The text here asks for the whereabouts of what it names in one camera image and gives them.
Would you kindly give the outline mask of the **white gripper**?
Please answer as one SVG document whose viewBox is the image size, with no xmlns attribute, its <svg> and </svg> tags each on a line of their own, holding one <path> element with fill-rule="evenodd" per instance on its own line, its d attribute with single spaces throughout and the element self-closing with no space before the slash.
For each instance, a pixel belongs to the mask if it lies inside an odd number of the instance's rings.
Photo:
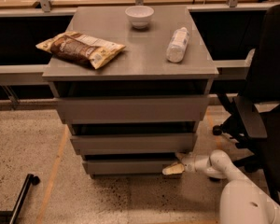
<svg viewBox="0 0 280 224">
<path fill-rule="evenodd" d="M 186 155 L 185 153 L 176 152 L 175 156 L 182 162 L 182 163 L 174 163 L 170 166 L 165 167 L 162 170 L 164 175 L 179 175 L 182 174 L 184 171 L 187 173 L 195 173 L 195 157 L 192 155 Z"/>
</svg>

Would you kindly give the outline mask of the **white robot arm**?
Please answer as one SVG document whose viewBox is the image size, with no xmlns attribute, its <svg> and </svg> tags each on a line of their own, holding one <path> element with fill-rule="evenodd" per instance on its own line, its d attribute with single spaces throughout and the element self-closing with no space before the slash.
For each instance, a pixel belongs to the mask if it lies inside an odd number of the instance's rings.
<svg viewBox="0 0 280 224">
<path fill-rule="evenodd" d="M 227 179 L 219 207 L 220 224 L 280 224 L 280 204 L 252 182 L 223 150 L 209 156 L 176 153 L 177 162 L 162 169 L 164 175 L 204 173 Z"/>
</svg>

